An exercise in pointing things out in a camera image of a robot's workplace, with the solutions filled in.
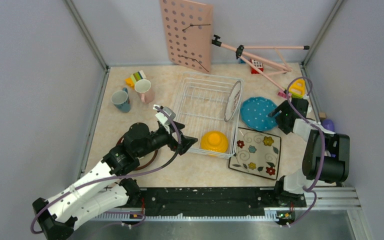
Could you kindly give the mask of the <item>pink mug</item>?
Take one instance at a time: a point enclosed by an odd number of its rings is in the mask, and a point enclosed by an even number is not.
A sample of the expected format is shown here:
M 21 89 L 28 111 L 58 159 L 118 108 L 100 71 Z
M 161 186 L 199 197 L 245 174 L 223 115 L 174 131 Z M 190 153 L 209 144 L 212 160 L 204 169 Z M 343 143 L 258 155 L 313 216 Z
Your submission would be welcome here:
M 137 81 L 134 85 L 134 90 L 138 94 L 140 101 L 144 104 L 149 104 L 155 99 L 152 83 L 147 79 Z

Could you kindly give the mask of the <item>square floral plate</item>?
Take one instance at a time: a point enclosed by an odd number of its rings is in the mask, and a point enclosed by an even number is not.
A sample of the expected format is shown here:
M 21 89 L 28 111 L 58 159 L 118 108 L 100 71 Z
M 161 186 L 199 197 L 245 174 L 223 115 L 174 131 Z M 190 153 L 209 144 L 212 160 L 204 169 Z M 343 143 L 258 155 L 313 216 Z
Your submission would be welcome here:
M 236 152 L 228 161 L 229 169 L 277 180 L 282 148 L 280 136 L 240 127 L 235 146 Z

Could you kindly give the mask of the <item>blue grey mug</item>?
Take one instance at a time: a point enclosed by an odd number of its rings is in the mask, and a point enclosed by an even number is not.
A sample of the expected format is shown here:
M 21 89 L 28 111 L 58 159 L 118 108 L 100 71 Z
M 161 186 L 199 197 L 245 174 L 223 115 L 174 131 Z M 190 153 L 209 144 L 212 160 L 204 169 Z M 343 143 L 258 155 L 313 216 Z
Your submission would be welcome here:
M 111 96 L 111 103 L 122 113 L 128 113 L 131 110 L 130 96 L 128 89 L 116 91 Z

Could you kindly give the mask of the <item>yellow ribbed bowl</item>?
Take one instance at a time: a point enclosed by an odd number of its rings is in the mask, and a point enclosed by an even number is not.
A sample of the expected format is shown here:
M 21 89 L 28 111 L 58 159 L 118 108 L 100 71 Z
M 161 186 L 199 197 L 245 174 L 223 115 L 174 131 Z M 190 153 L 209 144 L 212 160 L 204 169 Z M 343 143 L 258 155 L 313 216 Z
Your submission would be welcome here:
M 228 147 L 228 138 L 220 131 L 209 131 L 202 136 L 200 141 L 200 148 L 202 150 L 225 153 Z

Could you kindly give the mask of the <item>teal polka dot plate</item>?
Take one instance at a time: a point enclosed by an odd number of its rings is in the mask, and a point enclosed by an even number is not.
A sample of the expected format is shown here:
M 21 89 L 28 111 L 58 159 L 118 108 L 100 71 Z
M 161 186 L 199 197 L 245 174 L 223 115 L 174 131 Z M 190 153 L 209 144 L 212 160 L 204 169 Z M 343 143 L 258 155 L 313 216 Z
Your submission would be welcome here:
M 245 100 L 240 107 L 240 117 L 253 130 L 266 132 L 278 126 L 274 117 L 269 117 L 278 106 L 270 99 L 255 96 Z

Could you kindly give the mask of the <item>red toy block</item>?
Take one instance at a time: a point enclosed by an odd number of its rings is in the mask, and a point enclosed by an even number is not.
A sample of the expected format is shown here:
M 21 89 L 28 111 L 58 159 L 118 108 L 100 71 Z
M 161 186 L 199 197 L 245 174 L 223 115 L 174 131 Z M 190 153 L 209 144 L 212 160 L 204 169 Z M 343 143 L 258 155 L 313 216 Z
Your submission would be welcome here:
M 252 65 L 255 68 L 259 69 L 261 72 L 264 71 L 264 66 L 261 62 L 255 60 L 255 59 L 252 59 L 252 58 L 250 58 L 249 61 L 252 63 Z M 252 66 L 250 67 L 250 73 L 251 74 L 259 74 L 259 72 L 254 67 L 252 67 Z

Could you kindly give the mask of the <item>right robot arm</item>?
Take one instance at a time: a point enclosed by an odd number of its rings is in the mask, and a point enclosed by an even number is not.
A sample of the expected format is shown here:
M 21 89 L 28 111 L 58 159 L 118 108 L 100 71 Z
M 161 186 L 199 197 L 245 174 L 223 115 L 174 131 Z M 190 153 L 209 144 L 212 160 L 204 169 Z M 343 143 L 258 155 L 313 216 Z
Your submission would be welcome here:
M 275 183 L 273 200 L 279 206 L 300 200 L 320 181 L 342 183 L 349 176 L 350 137 L 306 118 L 308 106 L 306 99 L 292 97 L 269 114 L 284 134 L 294 133 L 306 141 L 301 168 Z

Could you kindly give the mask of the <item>small wooden block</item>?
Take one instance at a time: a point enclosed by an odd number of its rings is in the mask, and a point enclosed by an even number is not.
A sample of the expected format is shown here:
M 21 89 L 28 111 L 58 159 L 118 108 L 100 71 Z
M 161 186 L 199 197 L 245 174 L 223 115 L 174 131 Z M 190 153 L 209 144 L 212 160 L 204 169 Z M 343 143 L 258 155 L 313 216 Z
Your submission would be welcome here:
M 321 121 L 327 119 L 327 115 L 326 115 L 324 112 L 320 112 L 320 113 L 318 114 L 318 116 L 319 116 L 319 119 L 320 119 Z

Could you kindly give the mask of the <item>cream bowl with brown rim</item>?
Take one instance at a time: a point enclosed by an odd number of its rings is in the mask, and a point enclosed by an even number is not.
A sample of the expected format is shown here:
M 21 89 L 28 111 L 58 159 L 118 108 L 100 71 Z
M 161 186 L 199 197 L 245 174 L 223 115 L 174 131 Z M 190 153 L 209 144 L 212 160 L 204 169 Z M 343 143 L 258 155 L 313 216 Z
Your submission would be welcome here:
M 151 156 L 151 154 L 148 154 L 148 155 L 144 156 L 144 157 L 142 158 L 142 160 L 145 159 L 145 160 L 147 160 L 147 162 L 146 162 L 146 163 L 144 163 L 144 162 L 139 162 L 139 166 L 136 167 L 136 168 L 134 169 L 134 171 L 139 171 L 139 170 L 143 170 L 143 169 L 147 168 L 150 164 L 152 164 L 152 163 L 155 161 L 155 159 L 156 159 L 157 156 L 158 156 L 158 153 L 159 153 L 159 150 L 157 149 L 157 150 L 154 151 L 154 153 L 152 154 L 152 156 Z

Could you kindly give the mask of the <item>stacked coloured toy blocks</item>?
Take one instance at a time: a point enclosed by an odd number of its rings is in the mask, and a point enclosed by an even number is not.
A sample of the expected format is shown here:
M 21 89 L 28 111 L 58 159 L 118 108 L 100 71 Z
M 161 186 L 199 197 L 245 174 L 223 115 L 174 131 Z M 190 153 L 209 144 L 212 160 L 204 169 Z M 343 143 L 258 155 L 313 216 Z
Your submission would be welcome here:
M 132 73 L 128 78 L 125 79 L 125 83 L 128 87 L 134 88 L 136 83 L 140 80 L 146 79 L 146 75 L 143 70 Z

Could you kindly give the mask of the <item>round white patterned plate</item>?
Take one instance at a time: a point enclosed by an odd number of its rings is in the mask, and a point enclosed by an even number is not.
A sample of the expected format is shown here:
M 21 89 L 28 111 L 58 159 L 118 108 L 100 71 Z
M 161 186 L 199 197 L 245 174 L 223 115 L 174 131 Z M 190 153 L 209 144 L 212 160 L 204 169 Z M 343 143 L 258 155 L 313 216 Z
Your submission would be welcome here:
M 238 105 L 240 103 L 241 96 L 242 96 L 242 81 L 238 80 L 235 82 L 235 84 L 231 88 L 231 91 L 227 98 L 227 103 L 224 109 L 225 122 L 229 122 L 233 118 L 238 108 Z

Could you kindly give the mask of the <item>pink pegboard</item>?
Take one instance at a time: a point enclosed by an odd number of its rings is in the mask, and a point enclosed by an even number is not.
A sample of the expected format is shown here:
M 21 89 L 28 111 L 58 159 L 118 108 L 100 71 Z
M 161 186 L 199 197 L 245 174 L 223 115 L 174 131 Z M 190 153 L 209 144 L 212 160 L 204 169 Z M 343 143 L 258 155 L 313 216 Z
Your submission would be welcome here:
M 160 0 L 169 60 L 208 74 L 212 65 L 212 4 L 191 0 Z

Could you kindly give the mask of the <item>pink tripod stand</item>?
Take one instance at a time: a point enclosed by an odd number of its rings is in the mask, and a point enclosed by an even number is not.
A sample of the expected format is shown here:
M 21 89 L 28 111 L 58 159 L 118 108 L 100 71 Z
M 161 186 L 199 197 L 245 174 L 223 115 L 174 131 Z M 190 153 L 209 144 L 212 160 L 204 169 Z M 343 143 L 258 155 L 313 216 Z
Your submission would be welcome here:
M 223 43 L 220 41 L 221 37 L 214 34 L 213 39 L 211 40 L 211 43 L 217 47 L 224 48 L 227 50 L 230 50 L 235 53 L 235 57 L 237 59 L 241 59 L 243 62 L 245 62 L 247 65 L 249 65 L 252 69 L 254 69 L 258 74 L 263 76 L 266 80 L 268 80 L 270 83 L 275 85 L 278 89 L 278 95 L 283 98 L 288 98 L 290 96 L 289 93 L 287 93 L 287 88 L 281 86 L 276 81 L 274 81 L 271 76 L 279 75 L 279 74 L 286 74 L 292 71 L 292 68 L 288 65 L 283 55 L 280 53 L 280 50 L 304 50 L 308 51 L 310 50 L 309 45 L 302 45 L 302 46 L 245 46 L 245 45 L 239 45 L 238 47 L 233 47 L 231 45 L 228 45 L 226 43 Z M 264 57 L 260 57 L 258 55 L 255 55 L 253 53 L 247 52 L 246 50 L 274 50 L 276 54 L 279 56 L 282 63 L 277 63 L 275 61 L 269 60 Z M 262 70 L 260 70 L 258 67 L 254 65 L 252 61 L 257 61 L 259 63 L 262 63 L 263 66 L 267 66 L 273 69 L 276 69 L 276 72 L 272 73 L 264 73 Z

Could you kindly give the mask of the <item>yellow triangle toy block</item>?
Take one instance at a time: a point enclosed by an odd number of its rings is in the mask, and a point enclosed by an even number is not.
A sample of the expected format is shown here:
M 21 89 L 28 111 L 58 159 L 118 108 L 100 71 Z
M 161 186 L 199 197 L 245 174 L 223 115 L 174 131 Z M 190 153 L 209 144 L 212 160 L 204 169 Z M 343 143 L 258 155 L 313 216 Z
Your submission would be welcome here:
M 298 78 L 288 88 L 289 93 L 294 98 L 302 99 L 306 95 L 306 82 L 303 78 Z

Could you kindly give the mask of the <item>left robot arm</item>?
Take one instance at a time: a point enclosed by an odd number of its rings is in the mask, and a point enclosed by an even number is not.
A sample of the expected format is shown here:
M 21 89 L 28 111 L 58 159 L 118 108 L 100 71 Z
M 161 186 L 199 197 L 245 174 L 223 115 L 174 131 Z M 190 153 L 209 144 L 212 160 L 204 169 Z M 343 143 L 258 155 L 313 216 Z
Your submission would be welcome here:
M 184 127 L 176 121 L 159 123 L 155 131 L 143 122 L 131 125 L 116 146 L 83 177 L 60 193 L 47 199 L 39 197 L 32 203 L 35 217 L 31 233 L 44 234 L 48 240 L 66 240 L 82 224 L 107 210 L 136 206 L 141 189 L 132 172 L 139 167 L 140 158 L 167 146 L 174 154 L 160 169 L 167 167 L 198 142 L 182 133 Z

